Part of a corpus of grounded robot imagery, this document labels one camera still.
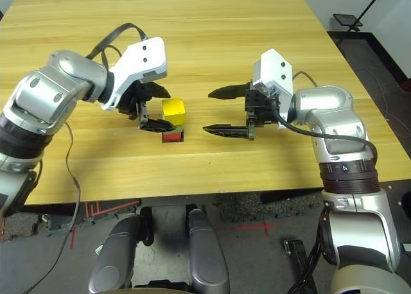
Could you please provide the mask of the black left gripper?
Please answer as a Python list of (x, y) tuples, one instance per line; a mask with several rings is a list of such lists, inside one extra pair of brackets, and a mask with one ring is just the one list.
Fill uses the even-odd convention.
[(152, 98), (170, 98), (169, 92), (161, 85), (150, 82), (135, 81), (123, 93), (117, 109), (120, 114), (128, 116), (129, 120), (139, 120), (139, 128), (148, 132), (171, 132), (176, 128), (169, 121), (149, 119), (146, 111), (146, 102)]

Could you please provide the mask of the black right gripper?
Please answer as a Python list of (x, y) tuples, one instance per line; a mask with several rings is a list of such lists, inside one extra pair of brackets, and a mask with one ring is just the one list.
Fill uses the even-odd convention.
[(230, 124), (203, 126), (202, 129), (210, 134), (220, 137), (254, 140), (256, 127), (278, 123), (274, 110), (279, 106), (279, 101), (278, 93), (274, 88), (259, 91), (251, 82), (248, 82), (246, 84), (228, 85), (215, 89), (208, 94), (208, 97), (214, 99), (245, 97), (245, 111), (247, 113), (247, 126), (234, 126)]

